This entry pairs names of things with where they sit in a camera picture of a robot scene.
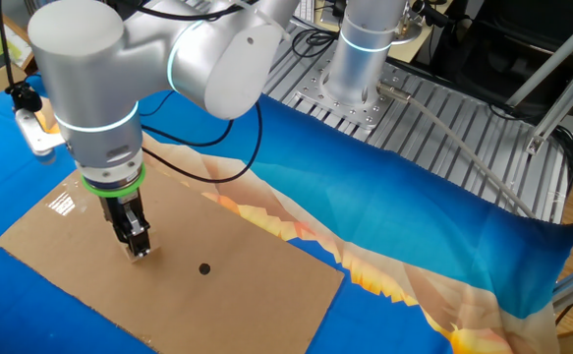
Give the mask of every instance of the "cardboard sheet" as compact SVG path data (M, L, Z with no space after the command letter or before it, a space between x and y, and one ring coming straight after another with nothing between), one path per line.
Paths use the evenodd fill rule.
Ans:
M137 263L77 173L0 247L160 353L306 352L341 272L153 168L142 194L160 247Z

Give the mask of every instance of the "blue fabric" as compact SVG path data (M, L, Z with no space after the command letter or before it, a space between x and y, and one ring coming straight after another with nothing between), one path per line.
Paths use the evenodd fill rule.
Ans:
M165 94L143 100L140 112L150 112ZM394 152L351 139L269 97L259 102L264 137L253 171L343 240L491 291L503 310L520 319L550 301L573 246L573 225L515 216ZM205 142L226 123L174 94L143 124ZM252 109L221 144L198 151L248 159L257 133Z
M0 94L0 235L74 170L63 148L52 165L36 161L11 104ZM349 272L316 242L292 243L346 272L308 353L451 353L418 306L392 304L352 284ZM0 353L118 352L152 350L0 249Z

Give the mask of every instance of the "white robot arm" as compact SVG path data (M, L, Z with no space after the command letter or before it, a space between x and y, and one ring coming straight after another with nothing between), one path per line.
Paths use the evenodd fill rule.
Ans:
M298 3L261 0L253 11L206 21L136 13L123 22L103 3L62 0L30 20L32 50L61 135L84 184L100 196L107 220L134 256L150 250L139 191L144 172L138 101L173 89L218 118L243 115L261 95ZM214 1L209 13L231 6L235 2ZM147 7L201 15L179 0L154 0ZM18 112L16 120L35 154L51 150L35 145L29 112Z

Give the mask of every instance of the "gray cable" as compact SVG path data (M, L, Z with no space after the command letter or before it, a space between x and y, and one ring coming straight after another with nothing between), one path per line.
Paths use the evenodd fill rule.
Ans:
M445 134L447 134L447 136L450 137L454 141L454 143L456 143L456 145L459 148L461 148L463 151L469 154L474 163L476 163L484 171L487 177L489 177L489 179L493 181L493 183L495 183L500 188L500 190L515 203L515 205L517 205L522 211L524 211L524 213L527 216L531 218L537 218L535 214L529 209L529 207L526 206L524 202L522 202L518 198L518 196L516 196L515 193L513 193L513 191L511 191L511 189L508 188L504 184L504 182L502 182L502 180L500 180L500 178L498 178L498 176L496 176L495 173L493 173L478 156L476 156L476 154L472 151L470 147L465 145L465 143L463 143L463 141L459 137L457 137L456 134L454 134L454 132L452 132L452 130L445 125L445 123L441 122L441 120L437 116L435 116L434 113L430 112L429 109L427 109L413 97L409 96L408 102L413 104L419 110L421 110L422 113L424 113L425 116L430 118L432 123L434 123L437 127L441 128L445 132Z

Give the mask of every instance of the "black dot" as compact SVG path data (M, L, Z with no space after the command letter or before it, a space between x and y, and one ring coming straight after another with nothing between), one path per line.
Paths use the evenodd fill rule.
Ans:
M208 264L199 265L199 273L201 273L203 275L208 275L210 270L211 270L211 266L209 266Z

